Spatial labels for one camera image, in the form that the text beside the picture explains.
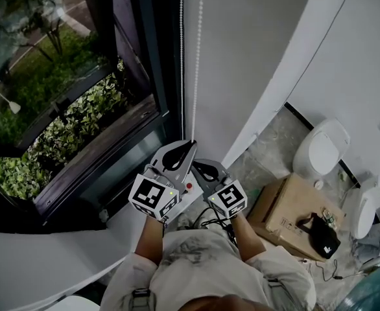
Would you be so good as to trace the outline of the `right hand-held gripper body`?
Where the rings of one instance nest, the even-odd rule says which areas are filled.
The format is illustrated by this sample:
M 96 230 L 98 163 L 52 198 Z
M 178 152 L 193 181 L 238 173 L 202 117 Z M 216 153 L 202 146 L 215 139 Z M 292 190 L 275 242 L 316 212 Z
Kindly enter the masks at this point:
M 232 218 L 247 206 L 247 195 L 237 179 L 226 177 L 207 197 L 207 203 L 223 218 Z

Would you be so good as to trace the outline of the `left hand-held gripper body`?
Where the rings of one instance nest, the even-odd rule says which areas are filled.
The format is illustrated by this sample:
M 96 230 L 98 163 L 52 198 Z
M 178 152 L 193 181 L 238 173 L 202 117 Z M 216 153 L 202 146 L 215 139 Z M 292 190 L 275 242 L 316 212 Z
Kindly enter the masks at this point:
M 188 181 L 189 173 L 165 175 L 147 164 L 136 176 L 128 201 L 159 222 L 171 222 L 190 205 Z

